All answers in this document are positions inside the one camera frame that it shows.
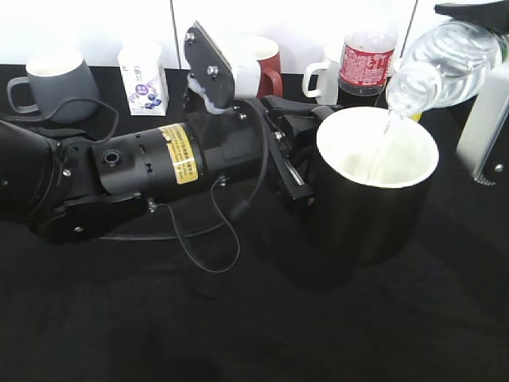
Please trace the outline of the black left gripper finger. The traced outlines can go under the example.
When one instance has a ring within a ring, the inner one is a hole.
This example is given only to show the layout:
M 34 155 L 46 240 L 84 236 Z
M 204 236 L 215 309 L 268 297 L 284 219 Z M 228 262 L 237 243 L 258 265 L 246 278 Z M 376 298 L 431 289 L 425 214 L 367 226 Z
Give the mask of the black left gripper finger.
M 268 95 L 261 99 L 262 119 L 276 119 L 282 116 L 297 116 L 311 119 L 326 119 L 333 113 L 341 111 L 340 105 L 319 105 L 315 103 L 299 103 Z
M 313 202 L 315 191 L 297 168 L 307 170 L 311 146 L 295 151 L 281 131 L 274 132 L 274 191 L 291 211 L 305 211 Z

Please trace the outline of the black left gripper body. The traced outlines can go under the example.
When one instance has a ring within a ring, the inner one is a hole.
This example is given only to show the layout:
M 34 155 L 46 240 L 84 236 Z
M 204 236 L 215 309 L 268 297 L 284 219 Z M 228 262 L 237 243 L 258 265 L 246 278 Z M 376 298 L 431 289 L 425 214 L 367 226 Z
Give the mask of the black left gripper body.
M 317 119 L 282 116 L 262 119 L 260 99 L 235 101 L 223 114 L 207 112 L 202 99 L 186 101 L 186 133 L 198 178 L 186 185 L 187 196 L 209 191 L 212 184 L 254 181 L 249 198 L 264 183 L 274 187 L 274 132 L 281 131 L 295 151 L 313 146 Z

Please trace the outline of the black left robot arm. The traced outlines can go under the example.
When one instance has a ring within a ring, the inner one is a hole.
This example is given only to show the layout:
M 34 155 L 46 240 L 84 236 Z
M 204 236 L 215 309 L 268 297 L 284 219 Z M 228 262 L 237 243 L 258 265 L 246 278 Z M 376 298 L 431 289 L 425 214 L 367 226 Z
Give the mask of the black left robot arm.
M 97 239 L 147 212 L 251 179 L 275 185 L 295 207 L 313 202 L 298 166 L 320 119 L 337 106 L 270 95 L 205 110 L 163 127 L 100 140 L 77 129 L 1 126 L 1 217 L 53 243 Z

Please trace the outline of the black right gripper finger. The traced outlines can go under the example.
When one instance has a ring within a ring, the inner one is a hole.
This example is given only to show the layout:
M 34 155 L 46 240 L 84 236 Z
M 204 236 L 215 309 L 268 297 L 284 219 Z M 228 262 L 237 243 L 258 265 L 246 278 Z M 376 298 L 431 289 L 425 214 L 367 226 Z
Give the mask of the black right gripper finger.
M 486 2 L 480 4 L 456 4 L 451 2 L 436 4 L 434 12 L 454 20 L 478 25 L 492 32 L 508 31 L 508 1 Z

